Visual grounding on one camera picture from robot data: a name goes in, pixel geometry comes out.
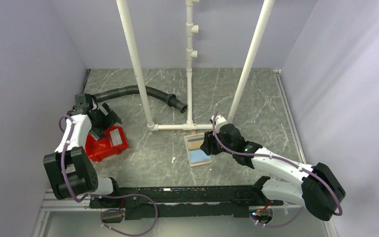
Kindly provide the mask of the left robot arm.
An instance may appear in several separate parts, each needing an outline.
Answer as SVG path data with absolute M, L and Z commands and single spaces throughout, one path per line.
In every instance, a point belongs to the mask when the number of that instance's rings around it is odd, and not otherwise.
M 61 117 L 66 128 L 60 144 L 43 158 L 50 186 L 58 200 L 72 198 L 82 202 L 79 195 L 96 196 L 103 197 L 107 206 L 116 207 L 122 201 L 122 193 L 116 190 L 115 179 L 98 176 L 85 146 L 89 135 L 96 141 L 107 138 L 106 132 L 121 119 L 106 103 L 99 106 L 95 95 L 76 95 L 75 102 Z

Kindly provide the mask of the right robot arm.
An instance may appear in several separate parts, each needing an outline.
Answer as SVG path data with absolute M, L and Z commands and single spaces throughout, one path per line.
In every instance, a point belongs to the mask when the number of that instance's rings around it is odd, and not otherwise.
M 207 155 L 228 153 L 240 165 L 260 169 L 281 178 L 261 177 L 253 186 L 252 198 L 258 205 L 281 200 L 300 205 L 322 221 L 341 216 L 346 192 L 329 166 L 309 165 L 279 156 L 262 145 L 247 141 L 231 123 L 203 134 L 201 150 Z

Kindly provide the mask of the white cards stack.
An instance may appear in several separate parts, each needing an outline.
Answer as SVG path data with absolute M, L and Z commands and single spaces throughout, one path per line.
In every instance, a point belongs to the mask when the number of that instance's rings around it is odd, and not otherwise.
M 123 144 L 121 134 L 118 128 L 115 128 L 110 131 L 110 140 L 111 140 L 111 145 L 113 147 Z

